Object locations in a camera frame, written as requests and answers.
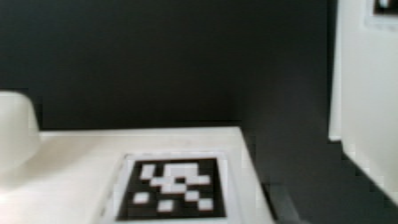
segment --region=white square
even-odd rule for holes
[[[166,183],[161,186],[161,194],[182,194],[186,192],[186,185]]]
[[[134,193],[133,196],[133,203],[134,204],[145,204],[149,201],[149,193],[147,192],[138,192]]]
[[[154,174],[156,166],[152,164],[145,164],[142,167],[140,180],[150,180]]]
[[[150,187],[159,187],[166,183],[170,183],[170,178],[168,177],[152,177],[149,185],[150,185]]]
[[[197,201],[198,200],[198,191],[188,191],[184,193],[184,201]]]
[[[197,163],[165,164],[163,177],[197,176]]]
[[[189,176],[186,178],[186,184],[188,185],[209,185],[209,176],[202,175],[202,176]]]
[[[209,198],[202,198],[198,200],[197,206],[198,206],[200,211],[211,211],[213,210],[213,200]]]
[[[173,207],[172,200],[161,200],[157,202],[157,212],[172,212],[172,207]]]

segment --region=white surface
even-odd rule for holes
[[[0,173],[15,168],[38,149],[38,131],[26,97],[0,91]]]
[[[197,191],[186,191],[184,201],[197,201],[197,200],[198,200],[198,192]]]
[[[213,210],[213,200],[209,198],[198,200],[198,210]]]
[[[234,164],[241,223],[271,224],[237,128],[44,132],[37,154],[0,177],[0,223],[97,223],[124,155],[216,150]]]
[[[142,173],[140,173],[140,179],[142,180],[150,180],[152,178],[152,173],[154,173],[154,165],[143,165],[142,168]]]
[[[398,18],[369,17],[369,4],[339,1],[330,137],[398,204]]]
[[[159,200],[157,202],[157,212],[172,212],[173,201]]]

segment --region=black square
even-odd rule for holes
[[[134,162],[117,221],[225,217],[214,158]]]

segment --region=black wall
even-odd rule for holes
[[[5,0],[0,88],[40,129],[237,125],[314,224],[398,211],[326,142],[335,0]]]

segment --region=white cylinder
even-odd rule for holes
[[[40,138],[28,98],[0,91],[0,173],[15,168],[38,150]]]

